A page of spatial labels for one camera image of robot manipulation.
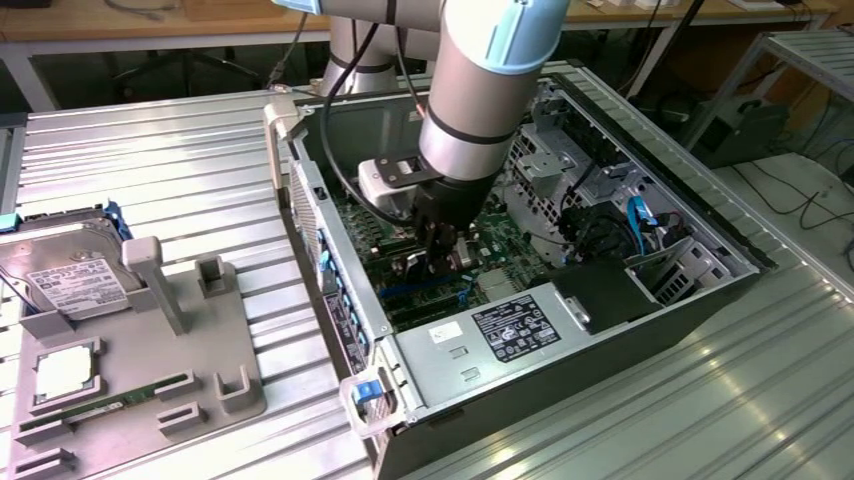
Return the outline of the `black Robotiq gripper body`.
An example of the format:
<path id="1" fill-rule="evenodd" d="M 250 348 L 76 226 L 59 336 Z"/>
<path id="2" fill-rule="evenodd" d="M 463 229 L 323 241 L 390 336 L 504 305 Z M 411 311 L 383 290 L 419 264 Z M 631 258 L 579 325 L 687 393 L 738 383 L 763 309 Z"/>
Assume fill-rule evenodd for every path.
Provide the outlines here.
<path id="1" fill-rule="evenodd" d="M 466 230 L 479 215 L 495 176 L 463 181 L 443 177 L 418 185 L 412 205 L 415 228 L 426 231 L 431 226 Z"/>

